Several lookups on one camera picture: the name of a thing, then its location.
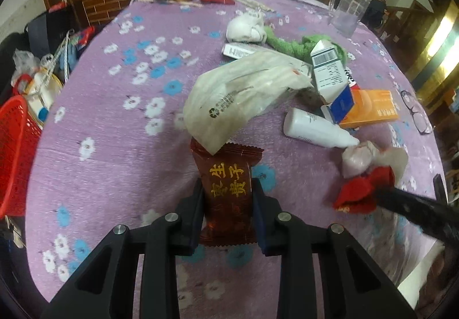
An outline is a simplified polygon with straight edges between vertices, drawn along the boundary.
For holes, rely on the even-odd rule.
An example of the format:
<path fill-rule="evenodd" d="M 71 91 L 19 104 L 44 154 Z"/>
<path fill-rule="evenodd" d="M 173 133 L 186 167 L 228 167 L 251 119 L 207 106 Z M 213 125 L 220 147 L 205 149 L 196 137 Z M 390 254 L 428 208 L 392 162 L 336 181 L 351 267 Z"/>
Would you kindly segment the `white tissue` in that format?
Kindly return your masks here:
<path fill-rule="evenodd" d="M 359 176 L 376 167 L 390 167 L 394 173 L 395 184 L 403 178 L 409 157 L 402 148 L 391 147 L 380 150 L 367 141 L 350 146 L 342 153 L 342 176 L 345 179 Z"/>

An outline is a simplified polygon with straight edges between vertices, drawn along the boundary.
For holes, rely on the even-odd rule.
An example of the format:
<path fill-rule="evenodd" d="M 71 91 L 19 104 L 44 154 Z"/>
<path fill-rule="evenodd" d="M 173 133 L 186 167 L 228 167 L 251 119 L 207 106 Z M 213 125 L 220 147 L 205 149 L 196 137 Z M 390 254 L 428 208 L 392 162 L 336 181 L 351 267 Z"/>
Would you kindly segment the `orange medicine box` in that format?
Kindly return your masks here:
<path fill-rule="evenodd" d="M 360 128 L 398 119 L 389 90 L 351 90 L 354 105 L 339 123 L 342 128 Z"/>

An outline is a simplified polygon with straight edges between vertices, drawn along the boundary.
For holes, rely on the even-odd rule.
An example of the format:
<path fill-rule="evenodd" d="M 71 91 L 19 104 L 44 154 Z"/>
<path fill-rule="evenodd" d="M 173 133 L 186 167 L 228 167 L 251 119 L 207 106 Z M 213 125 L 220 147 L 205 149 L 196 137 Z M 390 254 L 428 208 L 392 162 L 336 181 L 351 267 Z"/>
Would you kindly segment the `dark red candy wrapper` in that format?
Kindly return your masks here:
<path fill-rule="evenodd" d="M 251 169 L 263 149 L 228 142 L 215 154 L 192 139 L 190 150 L 206 193 L 206 225 L 201 243 L 224 247 L 254 243 Z"/>

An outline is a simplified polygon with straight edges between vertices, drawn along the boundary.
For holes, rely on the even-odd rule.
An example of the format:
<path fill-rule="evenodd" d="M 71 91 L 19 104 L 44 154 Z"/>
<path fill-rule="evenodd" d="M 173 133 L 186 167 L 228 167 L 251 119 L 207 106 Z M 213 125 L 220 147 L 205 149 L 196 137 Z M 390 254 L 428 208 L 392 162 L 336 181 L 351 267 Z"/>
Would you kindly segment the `white squeeze bottle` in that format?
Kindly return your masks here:
<path fill-rule="evenodd" d="M 325 148 L 357 146 L 360 141 L 325 118 L 291 107 L 285 116 L 283 132 L 287 137 Z"/>

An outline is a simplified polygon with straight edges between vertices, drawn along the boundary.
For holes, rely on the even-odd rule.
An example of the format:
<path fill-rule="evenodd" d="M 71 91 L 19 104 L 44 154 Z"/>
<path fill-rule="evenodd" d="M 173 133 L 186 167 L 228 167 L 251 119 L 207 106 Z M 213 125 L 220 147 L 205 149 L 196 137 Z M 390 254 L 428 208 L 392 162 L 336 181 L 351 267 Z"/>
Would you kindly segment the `white blue barcode box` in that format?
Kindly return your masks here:
<path fill-rule="evenodd" d="M 314 83 L 324 105 L 325 118 L 340 124 L 354 106 L 351 88 L 342 61 L 333 44 L 319 40 L 310 53 Z"/>

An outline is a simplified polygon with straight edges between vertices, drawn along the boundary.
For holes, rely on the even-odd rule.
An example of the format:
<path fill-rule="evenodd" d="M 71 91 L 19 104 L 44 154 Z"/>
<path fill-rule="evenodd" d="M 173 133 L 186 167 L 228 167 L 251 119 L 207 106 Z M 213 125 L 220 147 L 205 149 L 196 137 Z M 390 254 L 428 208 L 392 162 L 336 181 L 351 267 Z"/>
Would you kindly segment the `white plastic bag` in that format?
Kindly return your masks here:
<path fill-rule="evenodd" d="M 184 104 L 185 127 L 215 154 L 252 118 L 312 87 L 311 72 L 308 63 L 270 50 L 205 72 Z"/>

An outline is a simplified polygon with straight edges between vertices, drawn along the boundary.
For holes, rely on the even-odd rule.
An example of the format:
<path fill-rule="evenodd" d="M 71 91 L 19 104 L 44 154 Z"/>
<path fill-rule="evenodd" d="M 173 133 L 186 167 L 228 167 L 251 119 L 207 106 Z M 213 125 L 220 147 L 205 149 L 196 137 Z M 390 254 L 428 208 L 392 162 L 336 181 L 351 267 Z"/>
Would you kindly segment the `long white medicine box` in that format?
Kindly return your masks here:
<path fill-rule="evenodd" d="M 226 43 L 223 46 L 222 54 L 230 59 L 241 59 L 253 53 L 264 51 L 265 48 L 258 45 L 246 43 Z"/>

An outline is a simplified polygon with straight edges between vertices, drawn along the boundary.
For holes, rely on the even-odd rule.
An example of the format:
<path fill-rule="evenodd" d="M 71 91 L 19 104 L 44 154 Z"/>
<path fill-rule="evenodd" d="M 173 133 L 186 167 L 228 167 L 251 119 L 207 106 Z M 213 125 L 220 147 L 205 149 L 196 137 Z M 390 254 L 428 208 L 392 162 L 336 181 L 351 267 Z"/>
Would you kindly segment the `black eyeglasses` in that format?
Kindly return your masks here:
<path fill-rule="evenodd" d="M 431 134 L 433 132 L 433 126 L 418 99 L 407 90 L 402 90 L 400 95 L 420 135 Z"/>

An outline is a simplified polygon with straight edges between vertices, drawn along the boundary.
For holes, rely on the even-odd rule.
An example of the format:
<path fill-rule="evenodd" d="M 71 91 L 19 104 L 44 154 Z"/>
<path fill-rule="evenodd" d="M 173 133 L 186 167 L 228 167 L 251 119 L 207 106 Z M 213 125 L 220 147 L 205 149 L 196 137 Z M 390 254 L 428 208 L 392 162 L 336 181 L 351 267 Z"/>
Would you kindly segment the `red plastic basket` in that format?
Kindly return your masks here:
<path fill-rule="evenodd" d="M 24 97 L 13 96 L 1 107 L 1 217 L 24 216 L 30 171 L 41 128 Z"/>

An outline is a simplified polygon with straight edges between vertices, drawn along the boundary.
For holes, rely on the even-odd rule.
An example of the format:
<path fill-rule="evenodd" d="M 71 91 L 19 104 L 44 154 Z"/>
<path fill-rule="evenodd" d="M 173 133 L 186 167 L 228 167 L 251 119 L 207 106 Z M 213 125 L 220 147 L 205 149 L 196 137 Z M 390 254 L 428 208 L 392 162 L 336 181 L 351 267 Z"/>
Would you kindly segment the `yellow tray with rolls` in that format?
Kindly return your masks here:
<path fill-rule="evenodd" d="M 26 86 L 22 96 L 27 102 L 30 116 L 41 128 L 62 88 L 58 77 L 45 69 L 37 72 Z"/>

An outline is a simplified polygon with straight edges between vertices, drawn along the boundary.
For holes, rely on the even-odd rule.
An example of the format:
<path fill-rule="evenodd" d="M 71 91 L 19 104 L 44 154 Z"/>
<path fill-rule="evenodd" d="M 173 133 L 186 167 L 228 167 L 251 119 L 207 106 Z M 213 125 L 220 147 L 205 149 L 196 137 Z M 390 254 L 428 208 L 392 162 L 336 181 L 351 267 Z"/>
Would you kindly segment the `green cloth rag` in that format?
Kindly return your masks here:
<path fill-rule="evenodd" d="M 338 57 L 343 65 L 346 65 L 348 55 L 347 51 L 337 43 L 333 42 L 328 35 L 314 34 L 309 36 L 303 36 L 300 41 L 296 40 L 283 40 L 278 38 L 273 29 L 269 26 L 264 27 L 266 32 L 266 44 L 275 49 L 276 51 L 288 55 L 290 57 L 302 60 L 304 62 L 312 63 L 311 51 L 318 44 L 320 40 L 328 40 L 334 46 L 337 51 Z"/>

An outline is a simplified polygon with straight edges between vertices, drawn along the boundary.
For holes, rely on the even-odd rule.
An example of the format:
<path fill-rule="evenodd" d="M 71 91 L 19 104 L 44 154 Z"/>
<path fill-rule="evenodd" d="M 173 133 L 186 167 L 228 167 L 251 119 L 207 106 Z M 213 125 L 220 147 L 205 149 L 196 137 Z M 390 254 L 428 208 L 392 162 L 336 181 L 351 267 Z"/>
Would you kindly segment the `purple floral tablecloth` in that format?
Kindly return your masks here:
<path fill-rule="evenodd" d="M 365 26 L 256 1 L 136 1 L 84 51 L 28 184 L 45 318 L 412 316 L 401 202 L 443 171 L 414 90 Z"/>

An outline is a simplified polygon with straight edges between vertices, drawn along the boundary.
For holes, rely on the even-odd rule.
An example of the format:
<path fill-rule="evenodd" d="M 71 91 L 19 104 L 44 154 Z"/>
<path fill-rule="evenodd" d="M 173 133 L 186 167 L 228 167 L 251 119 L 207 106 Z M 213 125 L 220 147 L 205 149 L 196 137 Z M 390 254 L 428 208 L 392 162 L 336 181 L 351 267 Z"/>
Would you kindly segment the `clear plastic bag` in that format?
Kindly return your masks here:
<path fill-rule="evenodd" d="M 29 51 L 16 49 L 12 59 L 15 65 L 15 71 L 11 79 L 12 86 L 15 85 L 18 78 L 22 75 L 34 77 L 35 73 L 40 70 L 40 59 Z"/>

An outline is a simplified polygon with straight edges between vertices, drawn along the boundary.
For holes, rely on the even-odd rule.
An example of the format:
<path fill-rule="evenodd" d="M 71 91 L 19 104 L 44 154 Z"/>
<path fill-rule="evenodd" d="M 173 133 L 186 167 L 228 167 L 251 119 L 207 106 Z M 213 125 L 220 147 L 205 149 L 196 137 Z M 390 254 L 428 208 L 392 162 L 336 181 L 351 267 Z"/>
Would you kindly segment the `black shopping bag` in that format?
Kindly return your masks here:
<path fill-rule="evenodd" d="M 74 33 L 78 28 L 71 7 L 40 14 L 25 27 L 31 53 L 40 59 L 44 55 L 54 54 L 67 33 Z"/>

